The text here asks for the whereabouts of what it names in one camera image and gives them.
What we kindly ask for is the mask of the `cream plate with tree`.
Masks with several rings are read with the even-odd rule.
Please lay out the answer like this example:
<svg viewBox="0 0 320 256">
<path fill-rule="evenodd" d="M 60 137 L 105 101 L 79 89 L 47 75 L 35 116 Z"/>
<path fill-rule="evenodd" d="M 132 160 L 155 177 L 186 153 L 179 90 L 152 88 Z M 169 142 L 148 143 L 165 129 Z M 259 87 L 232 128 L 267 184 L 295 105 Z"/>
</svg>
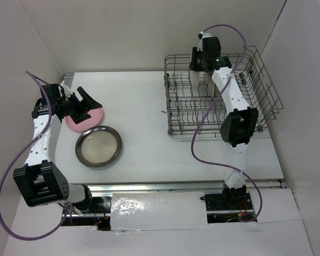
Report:
<svg viewBox="0 0 320 256">
<path fill-rule="evenodd" d="M 205 73 L 205 81 L 206 81 L 207 94 L 210 97 L 214 98 L 215 92 L 216 92 L 216 85 L 208 73 Z"/>
</svg>

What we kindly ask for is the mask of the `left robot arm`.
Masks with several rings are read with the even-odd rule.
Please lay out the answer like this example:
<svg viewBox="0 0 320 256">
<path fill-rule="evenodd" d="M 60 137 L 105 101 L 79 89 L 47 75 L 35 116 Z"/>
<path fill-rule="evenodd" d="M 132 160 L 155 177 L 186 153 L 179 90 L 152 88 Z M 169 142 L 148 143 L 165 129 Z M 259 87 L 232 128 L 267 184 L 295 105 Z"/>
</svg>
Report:
<svg viewBox="0 0 320 256">
<path fill-rule="evenodd" d="M 102 104 L 90 97 L 82 87 L 77 94 L 65 85 L 45 84 L 32 111 L 34 135 L 23 167 L 13 172 L 13 179 L 29 207 L 68 201 L 81 212 L 94 208 L 94 198 L 88 186 L 70 185 L 55 164 L 55 151 L 62 121 L 74 125 L 75 131 L 85 131 L 97 125 L 103 117 Z"/>
</svg>

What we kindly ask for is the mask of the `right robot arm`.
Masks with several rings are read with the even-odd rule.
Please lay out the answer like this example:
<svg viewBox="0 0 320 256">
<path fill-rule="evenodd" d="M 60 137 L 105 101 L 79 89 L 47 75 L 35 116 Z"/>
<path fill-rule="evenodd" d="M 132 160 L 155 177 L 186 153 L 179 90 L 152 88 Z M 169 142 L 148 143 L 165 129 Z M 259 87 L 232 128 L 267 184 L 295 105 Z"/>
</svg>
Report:
<svg viewBox="0 0 320 256">
<path fill-rule="evenodd" d="M 191 54 L 190 71 L 204 71 L 209 78 L 212 92 L 219 90 L 226 108 L 226 118 L 220 127 L 223 141 L 229 144 L 231 171 L 223 182 L 222 203 L 234 209 L 246 198 L 245 151 L 254 134 L 259 112 L 244 98 L 236 80 L 235 69 L 228 57 L 221 55 L 221 44 L 216 36 L 202 32 L 199 44 Z"/>
</svg>

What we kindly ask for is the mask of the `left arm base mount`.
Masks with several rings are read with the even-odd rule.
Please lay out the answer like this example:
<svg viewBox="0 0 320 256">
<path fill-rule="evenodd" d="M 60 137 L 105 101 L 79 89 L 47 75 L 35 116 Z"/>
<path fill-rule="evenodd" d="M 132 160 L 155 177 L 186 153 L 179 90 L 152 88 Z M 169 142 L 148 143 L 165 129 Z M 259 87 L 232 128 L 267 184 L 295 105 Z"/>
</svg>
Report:
<svg viewBox="0 0 320 256">
<path fill-rule="evenodd" d="M 112 196 L 92 196 L 86 193 L 86 198 L 73 203 L 71 214 L 66 216 L 63 227 L 94 227 L 100 231 L 110 231 L 110 213 Z"/>
</svg>

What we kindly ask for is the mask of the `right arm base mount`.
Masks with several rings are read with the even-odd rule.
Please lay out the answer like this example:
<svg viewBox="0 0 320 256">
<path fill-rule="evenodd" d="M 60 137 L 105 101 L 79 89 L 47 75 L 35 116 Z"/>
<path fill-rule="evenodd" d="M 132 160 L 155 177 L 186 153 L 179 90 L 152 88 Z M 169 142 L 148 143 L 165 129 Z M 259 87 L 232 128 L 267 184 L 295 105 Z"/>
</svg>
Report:
<svg viewBox="0 0 320 256">
<path fill-rule="evenodd" d="M 204 194 L 200 200 L 205 203 L 208 223 L 256 221 L 246 185 L 235 189 L 224 184 L 221 193 Z"/>
</svg>

